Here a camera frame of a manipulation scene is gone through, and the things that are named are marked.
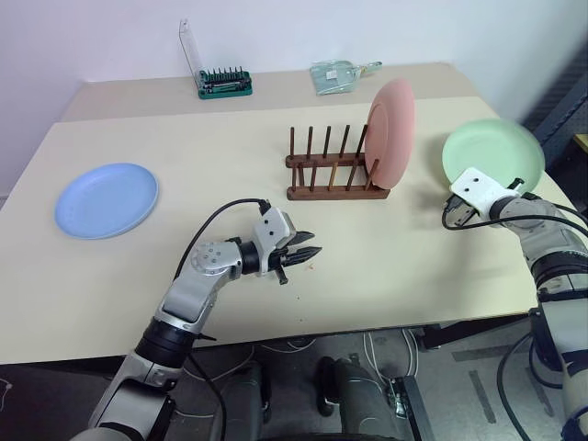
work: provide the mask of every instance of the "gray floor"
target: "gray floor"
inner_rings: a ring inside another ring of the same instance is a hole
[[[495,375],[507,346],[527,328],[523,322],[420,354],[417,379],[437,441],[519,439],[500,404]],[[400,332],[378,331],[373,336],[382,372],[387,376],[403,374],[408,357]],[[282,344],[273,346],[287,348]],[[218,348],[198,353],[198,359],[214,376],[246,358],[250,350],[250,345]],[[367,366],[361,334],[322,337],[297,354],[277,354],[256,346],[254,358],[269,366],[273,387],[273,416],[264,426],[263,436],[340,431],[336,413],[323,418],[315,411],[311,381],[321,356],[350,354],[358,354],[362,365]],[[548,372],[544,376],[557,380],[557,375]],[[107,386],[107,380],[100,377],[34,367],[0,366],[0,378],[14,385],[0,412],[2,440],[72,437],[84,429]],[[560,394],[530,378],[526,352],[515,353],[509,361],[505,389],[532,439],[559,439],[563,419]],[[216,406],[206,385],[189,377],[181,380],[174,396],[186,412],[211,413]],[[176,416],[166,439],[207,439],[210,421]]]

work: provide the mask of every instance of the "plate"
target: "plate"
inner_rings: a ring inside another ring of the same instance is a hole
[[[376,159],[372,182],[385,189],[401,180],[414,144],[414,95],[403,79],[385,84],[376,94],[367,117],[366,167]]]
[[[136,164],[108,164],[76,178],[59,197],[55,222],[70,236],[105,239],[139,225],[153,210],[158,186]]]
[[[545,169],[545,156],[533,134],[506,119],[480,119],[459,127],[443,146],[443,169],[453,183],[469,167],[508,187],[520,177],[520,193],[533,191]]]

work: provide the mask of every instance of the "black cable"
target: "black cable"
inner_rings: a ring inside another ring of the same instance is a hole
[[[496,219],[496,220],[487,220],[485,222],[472,223],[470,225],[462,225],[462,226],[447,225],[446,217],[447,217],[447,210],[445,209],[443,211],[443,215],[441,216],[441,223],[448,230],[469,230],[472,228],[479,228],[479,227],[485,227],[488,225],[495,225],[497,223],[505,223],[505,222],[512,222],[512,221],[530,221],[533,219],[541,219],[543,221],[554,221],[554,222],[564,223],[564,224],[568,225],[569,227],[572,227],[572,228],[578,230],[584,236],[588,237],[588,230],[581,227],[577,223],[572,222],[571,220],[567,220],[564,218],[557,218],[555,216],[543,216],[541,214],[526,214],[524,216],[513,216],[511,218],[500,218],[500,219]]]
[[[225,437],[226,432],[227,432],[227,406],[224,403],[224,399],[222,398],[221,392],[217,388],[216,384],[214,384],[214,381],[212,381],[210,379],[210,377],[208,376],[208,374],[200,366],[200,364],[198,363],[198,361],[196,361],[196,359],[194,358],[194,355],[193,354],[189,354],[187,357],[192,362],[192,364],[194,365],[194,368],[196,368],[196,370],[198,371],[198,373],[206,381],[206,384],[209,385],[210,390],[212,390],[212,392],[217,396],[217,399],[219,400],[220,410],[222,412],[222,426],[220,427],[220,429],[221,429],[220,430],[220,441],[224,441],[224,437]]]
[[[202,224],[202,226],[200,227],[200,229],[198,230],[196,235],[192,238],[192,240],[188,244],[186,250],[184,251],[182,258],[180,259],[180,263],[177,265],[177,270],[175,271],[174,280],[176,280],[177,277],[180,275],[180,272],[182,271],[182,266],[184,266],[184,263],[187,259],[187,256],[190,254],[190,250],[194,246],[194,243],[196,243],[196,241],[198,240],[200,235],[204,232],[204,230],[207,229],[207,227],[214,220],[214,218],[216,218],[224,210],[226,210],[229,207],[232,207],[233,205],[246,204],[246,203],[250,203],[250,202],[254,202],[256,204],[259,204],[260,207],[264,207],[267,204],[267,201],[265,201],[263,199],[257,199],[257,198],[236,199],[232,202],[229,202],[228,204],[224,204],[222,207],[220,207],[214,213],[212,213],[208,219],[206,219],[206,222],[204,222]]]
[[[557,207],[558,209],[562,209],[563,211],[568,211],[569,213],[573,214],[574,216],[577,216],[578,218],[582,219],[582,222],[584,222],[586,225],[588,225],[588,218],[586,218],[583,214],[580,213],[580,211],[576,210],[576,209],[571,209],[570,207],[566,207],[565,205],[560,205],[560,204],[553,204],[555,207]]]
[[[550,383],[549,381],[545,381],[544,379],[542,379],[539,376],[539,374],[537,374],[537,371],[535,370],[535,364],[533,363],[533,348],[535,347],[534,343],[535,342],[531,342],[531,346],[529,347],[529,367],[531,369],[531,373],[533,374],[533,377],[535,377],[535,379],[537,380],[537,382],[539,384],[542,384],[546,388],[561,389],[562,386],[560,384]]]
[[[529,338],[531,338],[531,333],[523,335],[509,350],[504,354],[503,359],[500,360],[500,364],[498,365],[498,371],[496,372],[496,386],[498,387],[498,394],[500,395],[500,401],[503,402],[504,409],[506,410],[506,414],[513,423],[516,432],[521,436],[524,441],[531,441],[529,435],[526,434],[525,429],[523,426],[518,422],[516,419],[515,413],[513,412],[513,408],[508,403],[506,399],[506,394],[504,393],[504,365],[508,361],[508,358],[511,354],[518,349],[524,342],[526,342]]]

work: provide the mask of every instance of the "white wall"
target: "white wall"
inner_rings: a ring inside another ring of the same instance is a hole
[[[453,62],[519,119],[586,38],[586,0],[4,0],[0,195],[83,81],[187,75],[188,17],[206,65],[252,72],[343,58]]]

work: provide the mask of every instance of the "pink plate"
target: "pink plate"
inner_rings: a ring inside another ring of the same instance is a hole
[[[414,95],[404,79],[386,83],[376,94],[367,117],[366,167],[376,159],[372,182],[385,189],[401,180],[414,143]]]

